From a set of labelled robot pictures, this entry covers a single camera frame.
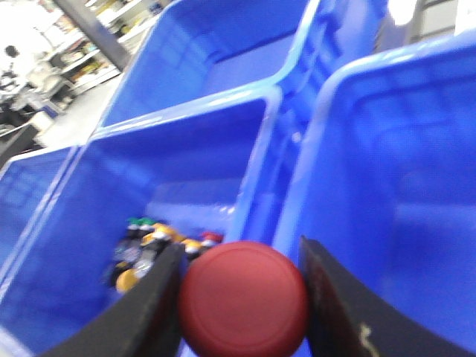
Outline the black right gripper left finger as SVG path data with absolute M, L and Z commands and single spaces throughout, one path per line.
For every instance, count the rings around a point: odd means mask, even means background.
M 43 356 L 176 356 L 183 245 L 170 245 L 137 285 L 78 333 Z

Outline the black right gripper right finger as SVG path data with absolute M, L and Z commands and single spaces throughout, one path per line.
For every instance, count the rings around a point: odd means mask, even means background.
M 367 288 L 319 241 L 300 237 L 312 356 L 470 356 Z

